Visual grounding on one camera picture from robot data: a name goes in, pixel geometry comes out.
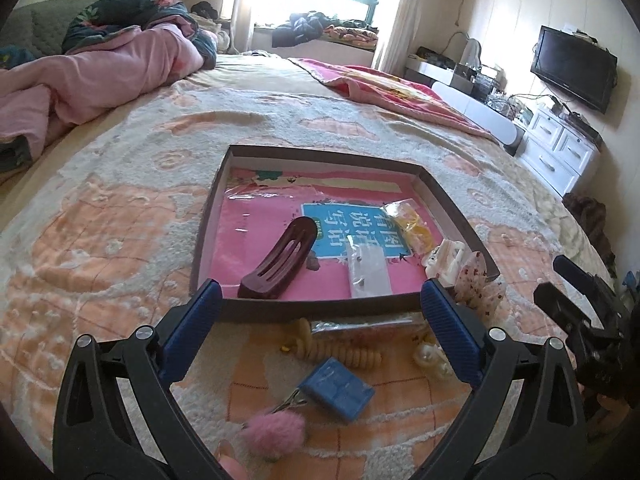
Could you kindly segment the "person's left hand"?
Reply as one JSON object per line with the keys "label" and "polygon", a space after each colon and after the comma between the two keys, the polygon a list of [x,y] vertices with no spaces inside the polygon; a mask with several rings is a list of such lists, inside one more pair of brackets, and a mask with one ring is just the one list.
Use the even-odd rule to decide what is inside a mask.
{"label": "person's left hand", "polygon": [[236,459],[234,448],[229,441],[221,440],[219,442],[215,457],[233,480],[248,480],[250,478],[244,466]]}

